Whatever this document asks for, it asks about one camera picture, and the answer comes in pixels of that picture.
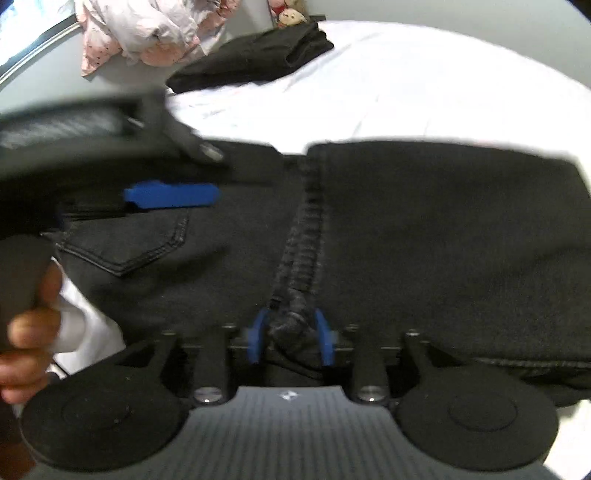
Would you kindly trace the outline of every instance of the human hand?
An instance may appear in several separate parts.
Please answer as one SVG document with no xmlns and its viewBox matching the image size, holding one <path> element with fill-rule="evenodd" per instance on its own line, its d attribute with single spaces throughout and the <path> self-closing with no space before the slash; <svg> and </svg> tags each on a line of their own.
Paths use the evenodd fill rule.
<svg viewBox="0 0 591 480">
<path fill-rule="evenodd" d="M 61 290 L 61 271 L 51 263 L 37 290 L 38 307 L 15 317 L 8 340 L 15 350 L 0 354 L 0 391 L 6 403 L 26 403 L 47 385 L 47 351 L 60 331 L 60 312 L 52 309 Z"/>
</svg>

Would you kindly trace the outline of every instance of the bed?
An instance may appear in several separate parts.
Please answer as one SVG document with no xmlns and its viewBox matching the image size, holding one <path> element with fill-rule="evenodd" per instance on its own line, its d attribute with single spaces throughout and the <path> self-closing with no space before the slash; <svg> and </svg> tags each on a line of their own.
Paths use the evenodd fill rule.
<svg viewBox="0 0 591 480">
<path fill-rule="evenodd" d="M 534 60 L 428 27 L 323 22 L 335 49 L 266 84 L 168 99 L 200 135 L 273 145 L 425 139 L 569 158 L 591 190 L 591 90 Z M 547 465 L 568 480 L 591 471 L 591 405 L 561 412 Z"/>
</svg>

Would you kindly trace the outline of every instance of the blue plastic piece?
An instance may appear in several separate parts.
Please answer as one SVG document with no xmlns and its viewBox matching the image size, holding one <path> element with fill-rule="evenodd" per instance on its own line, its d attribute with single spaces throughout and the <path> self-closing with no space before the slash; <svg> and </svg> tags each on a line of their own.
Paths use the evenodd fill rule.
<svg viewBox="0 0 591 480">
<path fill-rule="evenodd" d="M 316 328 L 318 330 L 318 347 L 320 348 L 320 357 L 322 365 L 329 367 L 335 362 L 335 348 L 332 342 L 332 333 L 329 323 L 324 318 L 322 310 L 316 309 Z"/>
<path fill-rule="evenodd" d="M 265 333 L 265 324 L 269 309 L 264 308 L 258 313 L 255 323 L 248 330 L 248 361 L 257 364 L 261 360 L 261 351 Z"/>
<path fill-rule="evenodd" d="M 219 199 L 220 191 L 207 183 L 169 185 L 160 181 L 138 183 L 124 192 L 126 202 L 135 203 L 140 209 L 201 207 L 212 205 Z"/>
</svg>

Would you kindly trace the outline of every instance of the round black pad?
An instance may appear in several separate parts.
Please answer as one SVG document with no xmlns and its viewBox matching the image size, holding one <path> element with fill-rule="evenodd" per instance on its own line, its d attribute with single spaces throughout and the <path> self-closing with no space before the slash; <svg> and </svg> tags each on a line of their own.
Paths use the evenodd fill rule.
<svg viewBox="0 0 591 480">
<path fill-rule="evenodd" d="M 420 450 L 472 471 L 502 472 L 539 460 L 558 433 L 549 398 L 480 366 L 428 375 L 402 398 L 396 418 Z"/>
<path fill-rule="evenodd" d="M 70 377 L 25 406 L 22 436 L 37 460 L 70 471 L 113 470 L 153 455 L 180 430 L 185 409 L 160 383 L 140 369 L 107 372 Z"/>
</svg>

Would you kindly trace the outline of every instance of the wall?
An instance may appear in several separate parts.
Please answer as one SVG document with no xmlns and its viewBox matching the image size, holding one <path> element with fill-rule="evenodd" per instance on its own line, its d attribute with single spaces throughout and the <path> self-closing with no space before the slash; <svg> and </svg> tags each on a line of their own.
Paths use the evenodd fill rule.
<svg viewBox="0 0 591 480">
<path fill-rule="evenodd" d="M 567 0 L 307 0 L 328 20 L 428 25 L 502 45 L 591 87 L 591 22 Z"/>
<path fill-rule="evenodd" d="M 228 21 L 224 39 L 271 27 L 266 0 L 243 0 L 241 8 Z M 81 59 L 82 33 L 76 30 L 43 51 L 8 83 L 0 86 L 0 112 L 48 100 L 163 85 L 174 70 L 149 67 L 141 62 L 129 67 L 123 57 L 117 56 L 109 60 L 96 74 L 82 78 Z"/>
</svg>

